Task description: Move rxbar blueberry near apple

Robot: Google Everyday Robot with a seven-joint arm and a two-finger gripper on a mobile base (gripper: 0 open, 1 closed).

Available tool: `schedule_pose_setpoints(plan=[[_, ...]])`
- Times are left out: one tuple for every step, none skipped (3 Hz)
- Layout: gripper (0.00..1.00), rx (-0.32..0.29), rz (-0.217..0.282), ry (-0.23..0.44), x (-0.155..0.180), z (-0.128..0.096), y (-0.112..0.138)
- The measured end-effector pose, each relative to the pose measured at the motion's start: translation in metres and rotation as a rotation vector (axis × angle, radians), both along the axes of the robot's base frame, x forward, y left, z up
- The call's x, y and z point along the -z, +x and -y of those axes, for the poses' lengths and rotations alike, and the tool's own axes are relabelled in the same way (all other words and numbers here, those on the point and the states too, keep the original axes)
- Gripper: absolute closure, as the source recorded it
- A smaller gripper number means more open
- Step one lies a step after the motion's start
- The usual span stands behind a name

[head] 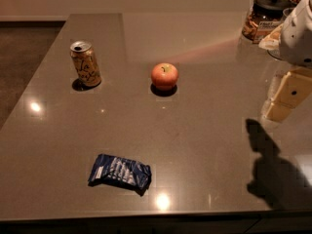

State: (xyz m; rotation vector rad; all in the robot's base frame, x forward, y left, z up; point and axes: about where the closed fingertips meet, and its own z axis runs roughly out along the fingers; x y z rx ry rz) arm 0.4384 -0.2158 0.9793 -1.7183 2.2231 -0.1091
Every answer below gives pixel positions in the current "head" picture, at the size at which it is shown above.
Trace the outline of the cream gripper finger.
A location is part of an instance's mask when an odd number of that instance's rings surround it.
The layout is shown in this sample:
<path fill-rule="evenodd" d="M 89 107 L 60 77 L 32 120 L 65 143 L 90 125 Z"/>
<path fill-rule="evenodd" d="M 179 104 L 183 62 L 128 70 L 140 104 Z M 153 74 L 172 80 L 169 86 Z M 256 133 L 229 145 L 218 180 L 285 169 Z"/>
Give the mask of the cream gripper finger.
<path fill-rule="evenodd" d="M 293 66 L 285 73 L 277 73 L 270 84 L 262 116 L 283 122 L 311 93 L 311 68 Z"/>

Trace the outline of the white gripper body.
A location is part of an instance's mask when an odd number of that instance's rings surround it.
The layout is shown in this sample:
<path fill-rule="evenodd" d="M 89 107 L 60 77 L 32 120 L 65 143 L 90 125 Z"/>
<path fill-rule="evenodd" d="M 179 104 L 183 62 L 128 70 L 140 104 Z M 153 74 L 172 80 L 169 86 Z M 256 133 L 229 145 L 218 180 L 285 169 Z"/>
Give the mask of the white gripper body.
<path fill-rule="evenodd" d="M 288 16 L 258 46 L 267 51 L 279 51 L 280 59 L 292 65 L 311 66 L 312 23 L 306 17 Z"/>

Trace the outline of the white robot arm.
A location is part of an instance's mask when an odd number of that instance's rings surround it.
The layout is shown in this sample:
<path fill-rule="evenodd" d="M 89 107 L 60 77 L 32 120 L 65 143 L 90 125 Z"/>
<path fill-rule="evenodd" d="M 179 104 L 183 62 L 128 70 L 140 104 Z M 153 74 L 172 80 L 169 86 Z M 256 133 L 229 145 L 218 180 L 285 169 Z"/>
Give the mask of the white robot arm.
<path fill-rule="evenodd" d="M 278 51 L 290 65 L 276 73 L 270 84 L 262 115 L 282 122 L 312 93 L 312 0 L 300 0 L 284 22 L 264 37 L 258 46 Z"/>

